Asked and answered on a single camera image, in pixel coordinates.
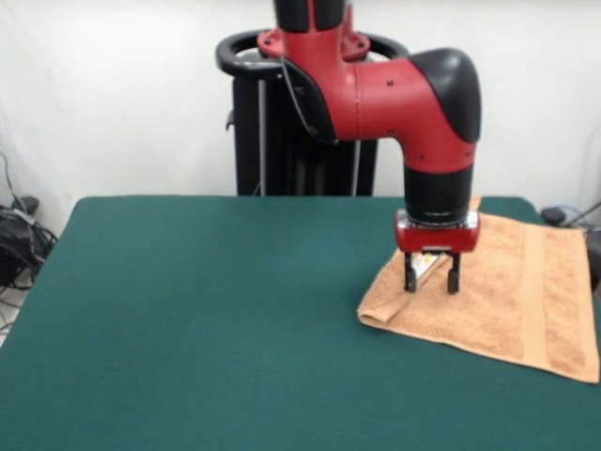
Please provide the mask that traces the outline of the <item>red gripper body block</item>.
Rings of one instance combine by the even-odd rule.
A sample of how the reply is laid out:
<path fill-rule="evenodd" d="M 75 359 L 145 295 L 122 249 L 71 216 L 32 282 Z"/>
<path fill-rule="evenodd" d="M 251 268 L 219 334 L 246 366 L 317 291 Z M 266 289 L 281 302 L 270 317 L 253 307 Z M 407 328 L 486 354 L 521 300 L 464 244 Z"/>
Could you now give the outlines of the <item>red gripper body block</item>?
<path fill-rule="evenodd" d="M 405 210 L 395 215 L 396 242 L 403 253 L 469 253 L 476 247 L 480 230 L 481 217 L 476 210 L 469 210 L 462 222 L 450 226 L 418 225 Z"/>

